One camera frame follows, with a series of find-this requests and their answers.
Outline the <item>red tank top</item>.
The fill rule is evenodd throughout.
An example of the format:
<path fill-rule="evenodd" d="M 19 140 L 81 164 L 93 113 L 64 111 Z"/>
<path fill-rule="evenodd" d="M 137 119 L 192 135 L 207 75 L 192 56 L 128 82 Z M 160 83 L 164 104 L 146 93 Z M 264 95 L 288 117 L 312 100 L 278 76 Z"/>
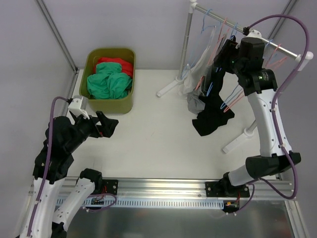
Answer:
<path fill-rule="evenodd" d="M 101 57 L 97 60 L 97 62 L 95 63 L 93 72 L 96 73 L 96 66 L 100 63 L 103 62 L 115 62 L 115 63 L 119 63 L 121 65 L 121 72 L 127 74 L 128 76 L 130 76 L 131 78 L 133 78 L 133 74 L 134 74 L 134 66 L 132 63 L 127 62 L 121 58 L 108 58 L 108 57 Z"/>

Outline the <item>blue hanger of green top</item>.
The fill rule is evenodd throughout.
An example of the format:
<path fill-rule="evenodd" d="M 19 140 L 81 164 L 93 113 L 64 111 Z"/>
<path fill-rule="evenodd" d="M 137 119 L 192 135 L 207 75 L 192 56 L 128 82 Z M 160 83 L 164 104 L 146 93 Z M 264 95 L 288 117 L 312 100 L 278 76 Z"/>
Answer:
<path fill-rule="evenodd" d="M 248 96 L 261 93 L 263 90 L 277 90 L 276 78 L 271 69 L 263 68 L 265 44 L 259 38 L 245 37 L 240 43 L 227 39 L 214 59 L 214 65 L 219 70 L 235 74 L 241 89 L 235 89 L 220 108 L 233 106 L 242 98 L 242 93 Z"/>

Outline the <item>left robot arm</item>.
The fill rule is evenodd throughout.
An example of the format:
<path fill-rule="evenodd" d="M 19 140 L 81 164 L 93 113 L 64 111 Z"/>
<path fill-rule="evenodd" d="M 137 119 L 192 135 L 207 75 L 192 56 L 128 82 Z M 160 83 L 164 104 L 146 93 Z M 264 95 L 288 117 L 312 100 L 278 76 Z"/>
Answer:
<path fill-rule="evenodd" d="M 64 238 L 77 211 L 89 196 L 103 196 L 106 185 L 102 173 L 84 169 L 75 188 L 59 209 L 55 209 L 62 185 L 72 165 L 73 152 L 92 138 L 110 138 L 119 124 L 98 111 L 96 116 L 51 118 L 44 146 L 35 159 L 33 197 L 27 212 L 21 238 Z"/>

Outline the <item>blue hanger of black top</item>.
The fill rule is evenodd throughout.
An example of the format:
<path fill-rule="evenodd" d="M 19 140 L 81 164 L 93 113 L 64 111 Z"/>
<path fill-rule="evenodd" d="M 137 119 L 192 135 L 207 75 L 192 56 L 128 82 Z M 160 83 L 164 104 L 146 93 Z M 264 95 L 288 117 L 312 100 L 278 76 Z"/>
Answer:
<path fill-rule="evenodd" d="M 204 94 L 207 97 L 210 97 L 212 94 L 218 95 L 220 93 L 223 86 L 224 75 L 225 70 L 223 70 L 221 67 L 215 67 L 212 62 L 208 68 L 203 85 Z"/>

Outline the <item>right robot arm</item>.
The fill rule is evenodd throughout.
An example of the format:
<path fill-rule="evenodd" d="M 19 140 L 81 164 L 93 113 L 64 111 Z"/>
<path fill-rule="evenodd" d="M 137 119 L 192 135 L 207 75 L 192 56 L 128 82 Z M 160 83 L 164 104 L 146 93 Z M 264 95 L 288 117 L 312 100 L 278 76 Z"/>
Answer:
<path fill-rule="evenodd" d="M 272 70 L 263 68 L 264 42 L 245 37 L 240 43 L 227 39 L 214 65 L 235 74 L 253 110 L 260 138 L 260 154 L 248 157 L 240 168 L 227 172 L 217 183 L 228 197 L 246 184 L 295 170 L 301 155 L 293 152 L 286 138 L 277 101 L 277 82 Z"/>

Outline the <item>black tank top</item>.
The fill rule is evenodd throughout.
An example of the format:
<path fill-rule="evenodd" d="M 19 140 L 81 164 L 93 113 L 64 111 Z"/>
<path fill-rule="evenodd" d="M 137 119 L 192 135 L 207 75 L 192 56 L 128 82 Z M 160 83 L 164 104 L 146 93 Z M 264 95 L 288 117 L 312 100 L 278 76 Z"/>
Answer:
<path fill-rule="evenodd" d="M 201 96 L 200 99 L 205 103 L 205 109 L 192 120 L 192 125 L 200 136 L 212 134 L 219 127 L 227 125 L 228 121 L 235 117 L 232 110 L 224 112 L 220 109 L 224 102 L 220 93 L 218 95 L 212 94 L 210 97 Z"/>

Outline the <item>green tank top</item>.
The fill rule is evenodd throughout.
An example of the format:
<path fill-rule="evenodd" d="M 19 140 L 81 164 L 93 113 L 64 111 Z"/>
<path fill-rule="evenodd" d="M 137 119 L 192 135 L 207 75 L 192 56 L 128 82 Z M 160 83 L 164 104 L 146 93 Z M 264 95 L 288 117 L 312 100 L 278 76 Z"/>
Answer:
<path fill-rule="evenodd" d="M 122 72 L 122 65 L 116 62 L 97 64 L 96 72 L 87 77 L 87 90 L 94 99 L 122 99 L 131 87 L 131 76 Z"/>

